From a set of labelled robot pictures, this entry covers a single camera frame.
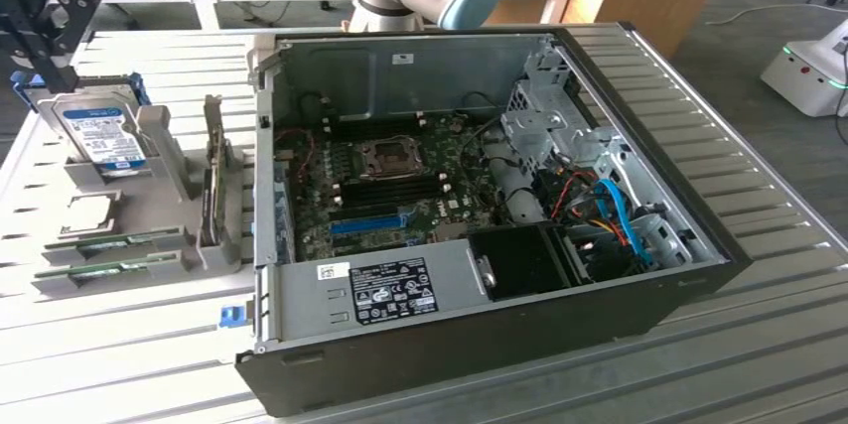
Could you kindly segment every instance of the slotted metal table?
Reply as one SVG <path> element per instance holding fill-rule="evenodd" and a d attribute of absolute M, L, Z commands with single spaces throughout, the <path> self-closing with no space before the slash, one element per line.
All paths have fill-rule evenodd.
<path fill-rule="evenodd" d="M 639 34 L 613 24 L 568 30 L 755 264 L 643 337 L 280 422 L 848 418 L 843 239 Z M 81 74 L 127 67 L 143 74 L 151 100 L 171 108 L 184 150 L 204 147 L 203 97 L 221 94 L 228 137 L 251 158 L 251 34 L 100 33 L 75 61 Z M 63 160 L 51 131 L 31 115 L 0 173 L 0 422 L 269 422 L 232 365 L 219 360 L 239 346 L 216 331 L 217 315 L 223 305 L 249 297 L 249 266 L 223 277 L 67 300 L 29 288 L 39 217 L 57 212 L 55 198 L 68 193 Z M 252 184 L 251 164 L 245 179 Z M 252 200 L 248 189 L 244 200 Z M 252 219 L 247 212 L 248 241 Z M 244 248 L 249 262 L 249 244 Z"/>

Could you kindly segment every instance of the circuit board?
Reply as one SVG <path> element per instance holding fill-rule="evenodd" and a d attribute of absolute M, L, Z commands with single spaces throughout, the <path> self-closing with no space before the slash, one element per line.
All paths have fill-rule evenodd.
<path fill-rule="evenodd" d="M 287 161 L 295 196 L 297 261 L 451 240 L 500 223 L 495 180 L 485 162 L 475 160 L 480 155 L 480 138 L 475 136 L 480 123 L 456 114 L 419 116 L 415 121 L 417 129 L 384 138 L 339 140 L 343 135 L 316 128 L 291 130 L 277 142 L 277 157 Z M 376 164 L 369 153 L 380 147 L 388 151 L 380 158 L 389 155 L 403 161 Z M 387 220 L 397 226 L 344 233 L 351 222 L 333 220 L 349 211 L 349 204 L 340 201 L 341 188 L 428 177 L 439 181 L 439 194 L 392 205 L 399 218 Z"/>

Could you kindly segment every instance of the floor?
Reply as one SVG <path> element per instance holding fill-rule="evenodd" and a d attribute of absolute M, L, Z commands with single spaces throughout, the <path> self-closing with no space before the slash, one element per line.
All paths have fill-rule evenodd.
<path fill-rule="evenodd" d="M 848 235 L 848 201 L 841 185 L 848 184 L 848 146 L 833 129 L 833 119 L 804 116 L 759 81 L 759 74 L 789 40 L 820 38 L 844 20 L 844 14 L 817 9 L 780 9 L 752 13 L 735 23 L 711 27 L 705 21 L 725 19 L 739 10 L 805 0 L 708 0 L 701 18 L 672 58 L 733 127 L 753 145 L 792 187 Z M 349 3 L 333 2 L 335 10 L 319 9 L 317 2 L 257 3 L 257 16 L 277 27 L 337 25 L 348 19 Z M 193 9 L 183 4 L 124 5 L 143 30 L 199 28 Z M 233 4 L 219 6 L 224 28 L 256 28 Z M 93 28 L 125 29 L 124 17 L 101 6 Z M 8 66 L 0 66 L 8 77 Z M 25 109 L 8 87 L 0 87 L 0 160 L 9 138 L 23 122 Z"/>

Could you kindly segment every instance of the motherboard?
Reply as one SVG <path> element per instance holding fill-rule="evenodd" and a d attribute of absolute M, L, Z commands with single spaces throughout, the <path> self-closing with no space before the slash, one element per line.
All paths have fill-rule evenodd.
<path fill-rule="evenodd" d="M 419 113 L 281 130 L 297 261 L 452 240 L 503 223 L 481 124 L 459 112 Z"/>

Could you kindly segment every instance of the blue hard drive label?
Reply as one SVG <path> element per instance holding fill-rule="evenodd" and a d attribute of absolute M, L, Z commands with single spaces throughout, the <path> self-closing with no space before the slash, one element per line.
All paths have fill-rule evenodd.
<path fill-rule="evenodd" d="M 349 287 L 363 325 L 439 311 L 424 258 L 351 268 Z"/>
<path fill-rule="evenodd" d="M 111 171 L 144 165 L 137 139 L 123 129 L 125 117 L 119 108 L 75 109 L 63 116 L 95 164 Z"/>

